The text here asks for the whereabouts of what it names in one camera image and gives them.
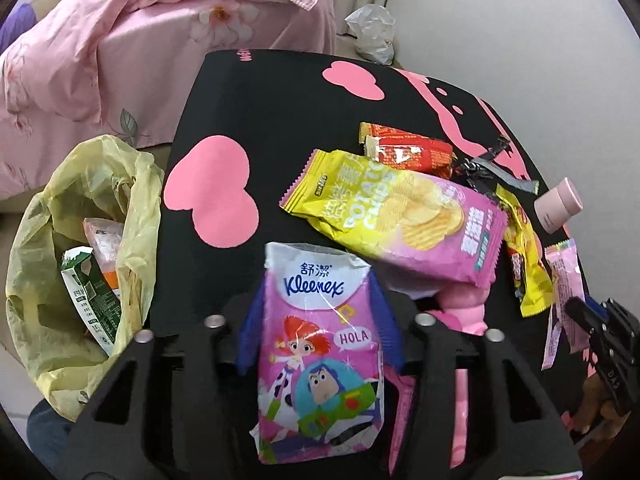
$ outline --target yellow plastic bag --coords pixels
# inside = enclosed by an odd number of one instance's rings
[[[76,420],[111,365],[142,328],[156,284],[164,172],[149,153],[112,136],[78,144],[26,209],[9,257],[6,314],[30,377],[53,408]],[[87,245],[82,220],[124,222],[116,261],[122,318],[113,354],[84,336],[60,275],[62,253]]]

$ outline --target qr code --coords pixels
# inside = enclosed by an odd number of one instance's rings
[[[87,282],[87,284],[84,286],[84,291],[86,292],[87,301],[91,301],[96,297],[95,289],[91,282]]]

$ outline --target yellow and pink chip bag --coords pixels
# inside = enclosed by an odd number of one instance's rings
[[[340,150],[315,150],[280,206],[360,254],[481,288],[507,221],[471,189]]]

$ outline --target bed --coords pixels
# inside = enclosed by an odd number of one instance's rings
[[[334,37],[333,0],[63,0],[0,56],[0,212],[100,134],[162,165],[208,52],[332,54]]]

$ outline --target metal bolt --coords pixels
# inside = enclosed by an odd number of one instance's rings
[[[154,333],[151,332],[151,330],[147,330],[146,328],[144,330],[141,330],[140,332],[137,332],[136,335],[133,336],[133,339],[136,340],[136,343],[148,343],[153,338]]]
[[[204,326],[207,328],[220,328],[221,326],[224,326],[225,323],[226,319],[221,314],[213,314],[204,320]]]
[[[484,336],[492,343],[501,343],[504,341],[504,332],[497,328],[490,328],[484,333]]]
[[[421,312],[415,315],[415,322],[420,326],[433,326],[436,324],[436,319],[427,312]]]

